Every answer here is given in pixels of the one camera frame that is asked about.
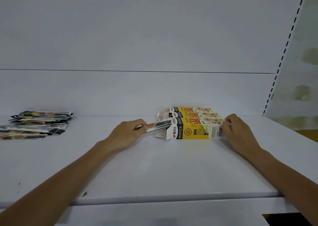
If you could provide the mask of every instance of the horizontal black line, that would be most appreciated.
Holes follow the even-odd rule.
[[[186,71],[117,71],[117,70],[69,70],[69,69],[9,69],[0,70],[20,70],[20,71],[88,71],[88,72],[184,72],[184,73],[252,73],[252,74],[275,74],[275,72],[186,72]]]

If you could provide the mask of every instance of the stack of packets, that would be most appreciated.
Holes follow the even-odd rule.
[[[224,139],[224,118],[211,108],[169,107],[158,113],[158,122],[148,124],[156,136],[169,139]]]
[[[65,132],[72,112],[24,111],[0,126],[0,140],[42,140]]]

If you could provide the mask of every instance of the barcode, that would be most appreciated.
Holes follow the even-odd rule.
[[[223,129],[220,127],[219,132],[217,133],[217,136],[222,137],[223,136]]]

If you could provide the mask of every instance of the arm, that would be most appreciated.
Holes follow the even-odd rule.
[[[318,185],[263,150],[251,129],[235,114],[222,128],[232,147],[252,163],[314,226],[318,225]]]
[[[139,130],[136,126],[144,125]],[[0,225],[54,225],[88,179],[112,154],[146,132],[142,119],[122,122],[105,140],[40,184],[0,214]]]

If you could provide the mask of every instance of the forearm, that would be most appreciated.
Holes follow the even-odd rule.
[[[277,188],[312,225],[318,225],[318,185],[261,150],[248,160]]]
[[[87,180],[112,155],[98,143],[0,214],[0,225],[54,225]]]

